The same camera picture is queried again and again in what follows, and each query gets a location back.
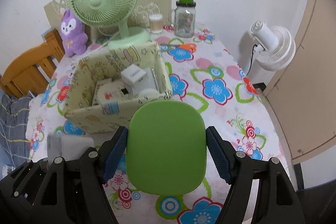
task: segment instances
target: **fan power cord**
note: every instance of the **fan power cord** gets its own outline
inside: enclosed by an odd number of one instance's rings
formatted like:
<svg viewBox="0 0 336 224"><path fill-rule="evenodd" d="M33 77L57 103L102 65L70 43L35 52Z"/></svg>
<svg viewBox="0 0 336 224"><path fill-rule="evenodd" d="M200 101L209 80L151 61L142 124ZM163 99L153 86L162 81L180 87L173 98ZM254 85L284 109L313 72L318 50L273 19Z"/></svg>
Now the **fan power cord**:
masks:
<svg viewBox="0 0 336 224"><path fill-rule="evenodd" d="M255 47L258 47L258 45L257 45L257 44L254 44L254 45L253 45L253 48L252 48L252 55L251 55L251 63L250 63L250 68L249 68L249 71L247 72L247 74L246 74L246 75L248 75L248 74L249 74L249 72L250 72L250 70L251 70L251 68L252 68L253 54L254 54L254 48L255 48Z"/></svg>

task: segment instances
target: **floral tablecloth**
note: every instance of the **floral tablecloth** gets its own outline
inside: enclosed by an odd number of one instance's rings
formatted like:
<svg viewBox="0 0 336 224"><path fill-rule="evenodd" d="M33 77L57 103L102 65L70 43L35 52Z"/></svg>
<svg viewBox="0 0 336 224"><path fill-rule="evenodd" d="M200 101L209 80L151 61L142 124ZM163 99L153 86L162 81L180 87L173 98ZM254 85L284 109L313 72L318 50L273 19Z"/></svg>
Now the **floral tablecloth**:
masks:
<svg viewBox="0 0 336 224"><path fill-rule="evenodd" d="M206 127L215 126L236 150L259 160L278 157L288 169L278 136L257 91L211 31L198 27L194 37L181 39L174 36L170 27L165 27L161 35L152 35L151 40L161 45L174 100L196 108ZM84 55L100 50L106 48L92 44ZM47 156L46 133L85 134L62 116L74 64L81 58L63 57L43 95L38 114L30 117L33 128L28 129L26 136L31 141L33 161ZM112 133L90 137L99 147ZM139 191L128 180L125 158L124 155L114 177L104 185L120 224L215 223L230 186L219 177L209 152L202 184L183 196L155 196ZM245 220L252 217L257 189L258 183L254 181Z"/></svg>

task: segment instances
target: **wooden door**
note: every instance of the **wooden door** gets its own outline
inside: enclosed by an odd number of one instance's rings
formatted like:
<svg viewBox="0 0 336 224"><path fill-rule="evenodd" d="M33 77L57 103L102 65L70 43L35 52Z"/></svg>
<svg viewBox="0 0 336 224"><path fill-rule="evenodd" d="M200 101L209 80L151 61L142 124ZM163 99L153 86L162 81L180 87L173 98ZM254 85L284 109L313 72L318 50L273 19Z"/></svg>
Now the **wooden door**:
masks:
<svg viewBox="0 0 336 224"><path fill-rule="evenodd" d="M292 63L267 95L293 163L336 144L336 1L317 0Z"/></svg>

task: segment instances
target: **blue checkered cloth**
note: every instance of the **blue checkered cloth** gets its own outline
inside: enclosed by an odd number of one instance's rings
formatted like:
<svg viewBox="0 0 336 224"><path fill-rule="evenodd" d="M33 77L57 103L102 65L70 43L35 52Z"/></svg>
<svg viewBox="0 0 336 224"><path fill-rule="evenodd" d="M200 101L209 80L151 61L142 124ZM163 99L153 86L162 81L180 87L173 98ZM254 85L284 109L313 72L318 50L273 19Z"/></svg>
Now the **blue checkered cloth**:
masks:
<svg viewBox="0 0 336 224"><path fill-rule="evenodd" d="M15 168L29 157L30 143L26 140L26 129L30 100L29 96L17 99L5 93L1 99L0 145L8 156L10 164Z"/></svg>

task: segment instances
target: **patterned storage box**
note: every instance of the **patterned storage box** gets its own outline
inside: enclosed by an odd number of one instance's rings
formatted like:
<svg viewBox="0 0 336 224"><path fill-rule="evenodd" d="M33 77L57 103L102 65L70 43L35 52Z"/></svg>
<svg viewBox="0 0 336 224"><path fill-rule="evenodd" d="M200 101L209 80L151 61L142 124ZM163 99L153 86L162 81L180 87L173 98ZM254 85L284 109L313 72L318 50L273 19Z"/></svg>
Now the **patterned storage box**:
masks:
<svg viewBox="0 0 336 224"><path fill-rule="evenodd" d="M153 68L157 75L160 95L120 101L115 106L92 105L93 93L98 80L119 79L120 72L134 63L140 68ZM89 133L108 132L119 126L129 126L133 114L144 104L154 100L169 100L172 87L156 42L111 50L107 47L93 53L76 65L72 82L65 99L64 116Z"/></svg>

